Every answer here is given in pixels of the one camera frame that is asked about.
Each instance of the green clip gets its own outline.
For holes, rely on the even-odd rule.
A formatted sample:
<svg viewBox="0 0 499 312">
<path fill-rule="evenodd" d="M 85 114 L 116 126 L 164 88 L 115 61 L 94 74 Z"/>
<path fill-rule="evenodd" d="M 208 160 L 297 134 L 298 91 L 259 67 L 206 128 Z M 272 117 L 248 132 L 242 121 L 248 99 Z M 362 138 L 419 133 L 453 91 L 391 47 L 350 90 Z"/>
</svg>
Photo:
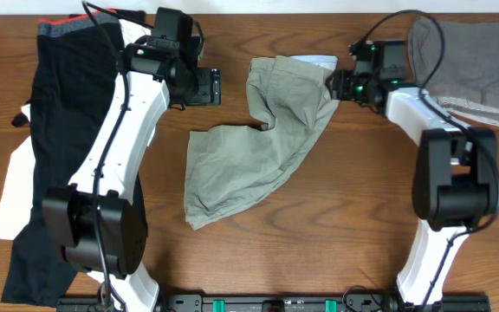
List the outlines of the green clip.
<svg viewBox="0 0 499 312">
<path fill-rule="evenodd" d="M 213 301 L 213 312 L 224 312 L 224 300 Z"/>
<path fill-rule="evenodd" d="M 325 305 L 327 306 L 326 312 L 336 312 L 336 310 L 338 309 L 335 300 L 326 300 Z"/>
</svg>

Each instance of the wooden table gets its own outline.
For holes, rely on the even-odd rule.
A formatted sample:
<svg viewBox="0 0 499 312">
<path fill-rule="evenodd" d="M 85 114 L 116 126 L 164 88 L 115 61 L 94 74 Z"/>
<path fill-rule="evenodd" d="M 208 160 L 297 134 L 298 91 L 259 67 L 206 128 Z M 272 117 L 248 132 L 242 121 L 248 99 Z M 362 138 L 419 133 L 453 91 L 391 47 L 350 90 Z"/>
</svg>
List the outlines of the wooden table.
<svg viewBox="0 0 499 312">
<path fill-rule="evenodd" d="M 417 227 L 411 202 L 417 148 L 399 128 L 351 102 L 340 104 L 301 167 L 259 205 L 199 231 L 185 222 L 183 209 L 189 132 L 256 124 L 245 99 L 252 58 L 336 55 L 339 67 L 351 68 L 347 45 L 382 16 L 195 16 L 207 38 L 201 65 L 223 72 L 223 105 L 167 112 L 140 169 L 150 225 L 144 263 L 164 290 L 340 294 L 354 284 L 392 285 Z M 499 15 L 440 17 L 499 21 Z M 29 135 L 10 121 L 29 98 L 38 18 L 0 16 L 0 196 L 10 153 Z M 373 39 L 405 38 L 414 18 L 386 23 Z M 10 247 L 0 241 L 0 294 Z M 485 291 L 499 311 L 499 221 L 465 243 L 444 290 Z M 80 274 L 69 293 L 95 291 L 96 283 Z M 3 310 L 49 309 L 0 303 Z"/>
</svg>

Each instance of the wire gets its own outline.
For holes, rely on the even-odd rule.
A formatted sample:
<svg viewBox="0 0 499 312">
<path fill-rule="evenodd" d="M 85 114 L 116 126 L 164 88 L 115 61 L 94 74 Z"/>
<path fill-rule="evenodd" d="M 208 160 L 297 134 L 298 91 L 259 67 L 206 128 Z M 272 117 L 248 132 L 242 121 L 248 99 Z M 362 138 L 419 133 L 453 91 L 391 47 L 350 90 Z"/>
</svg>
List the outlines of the wire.
<svg viewBox="0 0 499 312">
<path fill-rule="evenodd" d="M 135 18 L 131 18 L 131 17 L 128 17 L 128 16 L 123 16 L 123 15 L 121 15 L 121 14 L 119 14 L 119 13 L 115 13 L 115 12 L 112 12 L 112 11 L 110 11 L 110 10 L 105 10 L 105 9 L 103 9 L 103 8 L 100 8 L 99 6 L 97 6 L 97 5 L 95 5 L 95 4 L 91 4 L 91 3 L 86 2 L 86 1 L 82 2 L 82 6 L 84 6 L 84 4 L 86 4 L 88 7 L 92 8 L 92 9 L 96 9 L 96 10 L 98 10 L 99 12 L 102 12 L 102 13 L 108 14 L 108 15 L 110 15 L 110 16 L 115 16 L 115 17 L 117 17 L 117 18 L 119 18 L 119 19 L 123 19 L 123 20 L 126 20 L 126 21 L 128 21 L 128 22 L 132 22 L 132 23 L 138 24 L 138 25 L 140 25 L 140 26 L 147 27 L 148 29 L 153 29 L 153 26 L 152 26 L 152 25 L 150 25 L 150 24 L 148 24 L 148 23 L 141 22 L 141 21 L 139 21 L 139 20 L 137 20 L 137 19 L 135 19 Z"/>
<path fill-rule="evenodd" d="M 113 45 L 113 42 L 111 41 L 111 38 L 107 34 L 107 32 L 99 25 L 97 20 L 94 18 L 90 10 L 87 8 L 88 6 L 94 7 L 91 3 L 87 2 L 82 2 L 82 7 L 86 11 L 87 16 L 89 19 L 92 21 L 94 26 L 100 31 L 102 36 L 104 37 L 104 40 L 106 41 L 107 45 L 109 46 L 109 49 L 111 50 L 111 54 L 113 55 L 115 59 L 115 63 L 118 61 L 117 59 L 117 52 L 115 51 L 115 47 Z M 103 306 L 105 308 L 108 308 L 111 305 L 111 294 L 114 294 L 115 298 L 118 298 L 118 301 L 121 301 L 120 297 L 114 292 L 113 287 L 111 287 L 110 283 L 110 278 L 109 278 L 109 271 L 108 271 L 108 263 L 107 263 L 107 257 L 105 253 L 105 245 L 103 244 L 103 238 L 101 235 L 101 212 L 100 212 L 100 206 L 98 205 L 98 199 L 99 199 L 99 193 L 100 193 L 100 178 L 102 175 L 102 169 L 103 166 L 105 165 L 105 159 L 107 157 L 107 154 L 109 153 L 109 150 L 111 148 L 111 145 L 113 144 L 114 137 L 116 136 L 117 132 L 119 131 L 120 123 L 125 117 L 126 111 L 128 110 L 128 102 L 130 101 L 130 91 L 129 91 L 129 86 L 128 86 L 128 79 L 126 77 L 126 73 L 123 72 L 123 70 L 120 70 L 120 74 L 122 75 L 122 80 L 124 82 L 124 90 L 125 90 L 125 99 L 124 103 L 122 104 L 120 108 L 120 113 L 119 117 L 117 118 L 117 121 L 115 122 L 113 126 L 113 130 L 111 131 L 111 134 L 109 134 L 109 138 L 107 139 L 107 143 L 103 147 L 103 151 L 101 152 L 100 160 L 97 164 L 97 166 L 94 169 L 94 187 L 92 190 L 92 210 L 94 212 L 94 229 L 95 229 L 95 239 L 98 245 L 98 249 L 100 252 L 100 260 L 101 260 L 101 268 L 103 270 L 103 278 L 104 281 L 102 285 L 100 285 L 100 288 L 103 287 L 105 289 L 106 295 L 103 300 Z M 102 298 L 102 291 L 101 289 L 98 289 L 98 293 L 100 293 L 99 298 Z"/>
<path fill-rule="evenodd" d="M 449 123 L 450 125 L 456 127 L 459 129 L 467 138 L 469 142 L 471 142 L 478 150 L 483 154 L 485 159 L 488 161 L 490 170 L 492 171 L 494 180 L 496 181 L 496 208 L 494 212 L 492 213 L 490 219 L 486 221 L 484 224 L 477 226 L 476 228 L 468 228 L 465 231 L 461 233 L 457 233 L 453 237 L 451 237 L 448 240 L 448 243 L 446 245 L 446 249 L 444 251 L 444 254 L 442 256 L 442 259 L 440 260 L 440 264 L 438 265 L 437 271 L 431 281 L 431 285 L 427 290 L 427 293 L 424 297 L 423 302 L 421 303 L 421 306 L 419 310 L 423 310 L 424 307 L 426 306 L 426 303 L 429 301 L 429 298 L 431 296 L 432 291 L 434 290 L 434 287 L 438 281 L 438 278 L 440 277 L 440 274 L 442 273 L 442 269 L 444 267 L 444 264 L 446 262 L 446 259 L 448 258 L 448 255 L 450 254 L 450 249 L 454 245 L 454 242 L 456 239 L 458 239 L 461 236 L 464 235 L 470 235 L 473 233 L 478 233 L 479 231 L 483 231 L 487 228 L 489 228 L 498 218 L 499 216 L 499 171 L 498 171 L 498 166 L 496 163 L 496 160 L 492 156 L 492 154 L 488 151 L 486 146 L 484 146 L 476 137 L 471 133 L 471 131 L 455 121 L 453 117 L 450 114 L 444 114 L 443 112 L 438 111 L 436 108 L 434 108 L 425 98 L 424 94 L 424 89 L 426 88 L 426 85 L 429 83 L 429 81 L 432 79 L 434 74 L 438 71 L 438 68 L 440 67 L 440 64 L 442 63 L 442 60 L 444 59 L 444 53 L 445 53 L 445 40 L 444 40 L 444 32 L 442 31 L 442 27 L 438 23 L 438 21 L 430 14 L 423 12 L 421 10 L 401 10 L 396 13 L 392 13 L 391 15 L 385 16 L 383 19 L 381 19 L 378 23 L 376 23 L 361 39 L 359 39 L 355 44 L 353 44 L 350 47 L 350 53 L 354 55 L 361 47 L 365 44 L 367 38 L 372 34 L 372 32 L 380 26 L 383 22 L 398 16 L 398 15 L 403 15 L 403 14 L 419 14 L 421 16 L 427 17 L 429 20 L 431 20 L 432 23 L 434 23 L 438 36 L 440 38 L 440 56 L 438 57 L 438 60 L 432 69 L 431 73 L 427 76 L 427 78 L 423 81 L 423 83 L 419 86 L 419 91 L 418 91 L 418 97 L 419 99 L 435 114 L 440 116 L 445 122 Z"/>
<path fill-rule="evenodd" d="M 367 288 L 365 286 L 361 286 L 361 285 L 354 285 L 354 286 L 346 289 L 346 291 L 344 292 L 344 295 L 342 295 L 342 303 L 344 303 L 344 305 L 346 306 L 347 309 L 349 309 L 351 312 L 357 312 L 357 311 L 355 311 L 355 309 L 348 306 L 346 303 L 346 295 L 349 295 L 349 293 L 351 293 L 351 291 L 356 289 L 356 288 L 363 289 L 364 291 L 366 291 L 367 294 L 369 294 L 369 296 L 371 296 L 371 299 L 373 299 L 373 302 L 379 306 L 379 309 L 377 309 L 376 311 L 384 311 L 384 309 L 382 309 L 382 305 L 380 304 L 380 302 L 373 296 L 372 291 L 369 288 Z"/>
</svg>

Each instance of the red stripe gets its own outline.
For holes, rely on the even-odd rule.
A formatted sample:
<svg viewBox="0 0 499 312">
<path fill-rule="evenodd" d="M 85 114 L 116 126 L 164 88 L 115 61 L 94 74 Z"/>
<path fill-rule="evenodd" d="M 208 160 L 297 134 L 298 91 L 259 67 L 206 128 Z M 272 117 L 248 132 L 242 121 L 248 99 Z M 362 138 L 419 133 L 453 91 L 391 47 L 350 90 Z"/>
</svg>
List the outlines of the red stripe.
<svg viewBox="0 0 499 312">
<path fill-rule="evenodd" d="M 116 10 L 113 10 L 113 9 L 109 9 L 111 12 L 113 13 L 117 13 Z M 100 14 L 102 12 L 99 12 L 99 11 L 95 11 L 92 15 L 96 16 L 98 14 Z M 84 15 L 81 15 L 81 16 L 77 16 L 77 17 L 73 17 L 73 18 L 67 18 L 67 19 L 64 19 L 64 20 L 61 20 L 61 21 L 50 21 L 50 20 L 47 20 L 47 19 L 40 19 L 38 21 L 38 23 L 48 23 L 48 24 L 51 24 L 51 25 L 61 25 L 61 24 L 64 24 L 64 23 L 70 23 L 70 22 L 74 22 L 74 21 L 78 21 L 78 20 L 81 20 L 81 19 L 85 19 L 87 18 L 87 14 L 84 14 Z"/>
</svg>

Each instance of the folded cloth stack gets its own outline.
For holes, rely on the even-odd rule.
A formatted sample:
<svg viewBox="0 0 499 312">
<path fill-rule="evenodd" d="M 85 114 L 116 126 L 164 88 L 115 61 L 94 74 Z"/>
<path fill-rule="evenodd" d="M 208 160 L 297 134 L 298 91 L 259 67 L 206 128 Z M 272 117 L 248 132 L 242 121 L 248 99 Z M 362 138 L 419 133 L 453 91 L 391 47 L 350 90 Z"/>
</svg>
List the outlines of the folded cloth stack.
<svg viewBox="0 0 499 312">
<path fill-rule="evenodd" d="M 454 114 L 499 126 L 499 23 L 440 22 L 444 60 L 426 86 Z M 409 56 L 418 84 L 440 54 L 435 25 L 419 18 L 409 34 Z"/>
<path fill-rule="evenodd" d="M 184 203 L 195 230 L 249 209 L 288 180 L 338 107 L 324 85 L 331 73 L 284 56 L 251 62 L 249 113 L 262 129 L 190 133 Z"/>
</svg>

